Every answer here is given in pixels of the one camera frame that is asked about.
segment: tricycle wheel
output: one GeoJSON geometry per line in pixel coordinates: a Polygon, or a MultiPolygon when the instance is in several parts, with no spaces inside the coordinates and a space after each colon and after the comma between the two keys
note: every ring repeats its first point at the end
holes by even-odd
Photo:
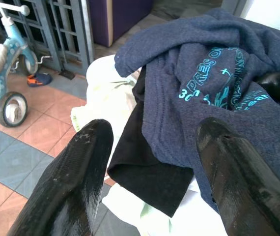
{"type": "MultiPolygon", "coordinates": [[[[37,57],[35,53],[33,51],[31,51],[31,53],[35,62],[37,62],[37,57]]],[[[19,70],[23,75],[28,76],[28,75],[35,74],[37,72],[37,69],[38,69],[37,63],[35,63],[35,65],[32,66],[26,56],[24,56],[23,54],[19,55],[19,70]]]]}
{"type": "Polygon", "coordinates": [[[16,127],[23,123],[28,113],[26,98],[18,92],[8,92],[0,99],[0,124],[16,127]]]}

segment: metal gate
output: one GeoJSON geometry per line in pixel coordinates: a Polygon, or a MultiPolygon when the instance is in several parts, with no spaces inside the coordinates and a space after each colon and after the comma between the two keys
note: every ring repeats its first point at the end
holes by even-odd
{"type": "MultiPolygon", "coordinates": [[[[92,35],[86,0],[0,0],[27,5],[30,14],[8,10],[21,34],[37,56],[52,56],[44,65],[58,71],[64,69],[85,74],[93,61],[92,35]]],[[[0,20],[0,43],[6,33],[0,20]]]]}

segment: purple panel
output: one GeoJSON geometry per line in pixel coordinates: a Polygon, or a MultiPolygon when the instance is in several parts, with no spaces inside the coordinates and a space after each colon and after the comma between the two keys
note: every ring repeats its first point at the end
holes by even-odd
{"type": "Polygon", "coordinates": [[[113,40],[118,39],[150,13],[153,0],[112,0],[113,40]]]}
{"type": "Polygon", "coordinates": [[[93,39],[95,43],[109,46],[106,0],[88,0],[93,39]]]}

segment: children's tricycle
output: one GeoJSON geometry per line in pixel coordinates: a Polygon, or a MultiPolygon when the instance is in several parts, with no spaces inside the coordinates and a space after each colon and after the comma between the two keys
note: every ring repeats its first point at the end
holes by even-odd
{"type": "Polygon", "coordinates": [[[14,64],[19,66],[23,74],[30,75],[37,71],[39,63],[13,20],[6,15],[4,8],[19,11],[23,15],[29,14],[29,8],[25,5],[19,7],[0,2],[1,22],[8,35],[5,42],[0,44],[0,124],[15,127],[25,120],[28,105],[22,94],[7,92],[7,76],[14,64]]]}

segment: black rubber wheel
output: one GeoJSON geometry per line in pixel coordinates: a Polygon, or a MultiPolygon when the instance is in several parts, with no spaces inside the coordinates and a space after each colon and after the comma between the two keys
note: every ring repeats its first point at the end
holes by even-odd
{"type": "MultiPolygon", "coordinates": [[[[34,52],[32,52],[32,55],[33,55],[35,62],[37,62],[37,57],[34,52]]],[[[25,76],[35,74],[38,69],[37,63],[34,66],[31,66],[28,63],[29,62],[28,62],[28,59],[26,58],[26,56],[24,56],[23,54],[20,54],[19,55],[19,71],[25,76]]]]}
{"type": "Polygon", "coordinates": [[[16,127],[23,123],[28,114],[28,104],[26,98],[18,92],[8,92],[0,99],[0,124],[5,127],[16,127]],[[6,108],[9,103],[16,100],[19,110],[15,110],[14,116],[20,115],[17,121],[11,121],[6,115],[6,108]]]}

